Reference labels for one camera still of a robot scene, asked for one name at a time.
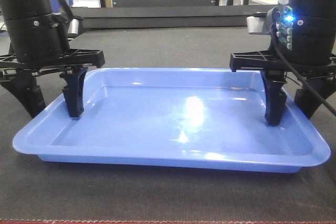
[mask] screw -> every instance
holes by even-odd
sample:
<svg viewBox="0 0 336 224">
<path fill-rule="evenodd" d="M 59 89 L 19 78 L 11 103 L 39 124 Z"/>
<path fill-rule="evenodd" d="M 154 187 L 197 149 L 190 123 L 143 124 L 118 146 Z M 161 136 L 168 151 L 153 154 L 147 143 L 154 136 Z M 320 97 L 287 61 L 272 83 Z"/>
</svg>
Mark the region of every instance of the screw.
<svg viewBox="0 0 336 224">
<path fill-rule="evenodd" d="M 58 26 L 59 26 L 59 23 L 52 23 L 50 26 L 51 26 L 52 28 L 55 28 L 55 27 L 58 27 Z"/>
</svg>

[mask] tray rim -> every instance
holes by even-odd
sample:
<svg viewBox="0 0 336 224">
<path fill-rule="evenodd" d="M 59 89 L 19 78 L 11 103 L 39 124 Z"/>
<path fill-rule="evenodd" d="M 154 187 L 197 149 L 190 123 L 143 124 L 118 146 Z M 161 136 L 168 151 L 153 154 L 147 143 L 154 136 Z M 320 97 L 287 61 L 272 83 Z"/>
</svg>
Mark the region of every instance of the tray rim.
<svg viewBox="0 0 336 224">
<path fill-rule="evenodd" d="M 88 72 L 86 81 L 92 78 L 96 73 L 102 71 L 142 71 L 142 72 L 172 72 L 172 71 L 199 71 L 199 72 L 231 72 L 229 69 L 218 69 L 218 68 L 101 68 L 97 70 L 93 70 Z M 259 73 L 260 71 L 255 70 L 242 70 L 238 72 L 255 72 Z M 123 157 L 123 158 L 148 158 L 148 159 L 173 159 L 173 160 L 194 160 L 192 158 L 185 158 L 183 156 L 175 156 L 175 158 L 171 158 L 170 152 L 174 151 L 165 151 L 167 153 L 167 157 L 151 157 L 151 156 L 143 156 L 137 155 L 136 153 L 131 152 L 130 150 L 125 150 L 125 156 L 116 156 L 111 155 L 111 148 L 108 147 L 90 147 L 90 151 L 98 151 L 96 154 L 87 155 L 86 150 L 87 147 L 79 147 L 79 146 L 59 146 L 59 145 L 38 145 L 33 144 L 31 142 L 27 142 L 27 133 L 34 130 L 37 126 L 35 125 L 37 121 L 44 121 L 48 118 L 49 114 L 53 112 L 53 110 L 57 109 L 59 106 L 65 106 L 65 101 L 63 95 L 58 96 L 48 107 L 46 107 L 37 117 L 31 120 L 26 126 L 24 126 L 14 137 L 13 139 L 13 148 L 24 154 L 34 154 L 34 155 L 52 155 L 57 156 L 55 154 L 55 150 L 62 150 L 62 154 L 59 156 L 74 156 L 74 157 Z M 310 137 L 314 137 L 320 141 L 320 145 L 313 145 L 313 149 L 311 153 L 306 155 L 296 155 L 296 156 L 288 156 L 288 155 L 272 155 L 272 154 L 246 154 L 246 153 L 224 153 L 225 159 L 214 160 L 210 159 L 209 162 L 219 162 L 219 163 L 237 163 L 237 164 L 262 164 L 262 165 L 273 165 L 273 166 L 292 166 L 292 167 L 310 167 L 316 166 L 324 163 L 329 159 L 331 155 L 330 148 L 328 144 L 325 142 L 323 137 L 320 135 L 318 130 L 313 126 L 313 124 L 305 117 L 302 111 L 295 105 L 294 101 L 287 93 L 287 101 L 286 108 L 289 113 L 296 118 L 296 122 L 298 122 L 301 130 L 305 132 L 309 132 Z M 311 160 L 312 154 L 322 155 L 324 154 L 324 158 L 317 160 Z M 241 158 L 237 160 L 237 155 L 249 156 L 249 158 L 242 160 Z M 279 156 L 286 157 L 286 160 L 279 160 Z"/>
</svg>

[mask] gray carpet surface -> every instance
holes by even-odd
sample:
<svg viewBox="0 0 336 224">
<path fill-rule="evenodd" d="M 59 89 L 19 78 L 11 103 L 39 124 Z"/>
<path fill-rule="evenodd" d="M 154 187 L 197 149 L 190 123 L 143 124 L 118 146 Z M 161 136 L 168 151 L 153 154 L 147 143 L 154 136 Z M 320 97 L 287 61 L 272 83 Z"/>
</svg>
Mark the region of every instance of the gray carpet surface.
<svg viewBox="0 0 336 224">
<path fill-rule="evenodd" d="M 105 67 L 228 68 L 231 52 L 265 50 L 269 40 L 248 35 L 245 27 L 101 30 L 81 35 L 71 47 L 102 49 Z M 2 55 L 8 41 L 0 34 Z M 47 103 L 65 85 L 58 74 L 39 77 L 38 83 Z M 294 93 L 297 86 L 290 82 L 285 88 Z M 336 106 L 335 95 L 328 101 Z M 295 174 L 48 163 L 12 148 L 14 135 L 29 121 L 0 88 L 2 220 L 336 220 L 336 119 L 323 107 L 311 121 L 332 155 Z"/>
</svg>

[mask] robotic arm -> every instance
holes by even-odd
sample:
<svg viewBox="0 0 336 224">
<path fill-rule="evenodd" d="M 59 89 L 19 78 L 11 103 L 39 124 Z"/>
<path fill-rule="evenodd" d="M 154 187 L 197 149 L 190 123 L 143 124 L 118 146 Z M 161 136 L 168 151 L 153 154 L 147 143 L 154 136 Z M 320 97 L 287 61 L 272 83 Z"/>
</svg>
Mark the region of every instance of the robotic arm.
<svg viewBox="0 0 336 224">
<path fill-rule="evenodd" d="M 332 49 L 336 37 L 336 0 L 279 0 L 268 14 L 248 18 L 252 34 L 269 34 L 268 50 L 232 54 L 230 68 L 261 70 L 266 93 L 265 118 L 270 125 L 280 123 L 286 102 L 281 87 L 286 72 L 302 82 L 295 103 L 307 117 L 320 104 L 336 115 L 325 99 L 336 91 L 336 58 Z M 254 19 L 264 21 L 255 25 Z"/>
<path fill-rule="evenodd" d="M 36 77 L 61 72 L 67 83 L 63 94 L 69 115 L 79 117 L 86 66 L 100 68 L 104 64 L 101 50 L 70 49 L 66 31 L 75 17 L 66 2 L 60 2 L 67 18 L 52 12 L 50 0 L 0 0 L 11 41 L 9 54 L 0 56 L 0 85 L 31 117 L 46 106 Z"/>
</svg>

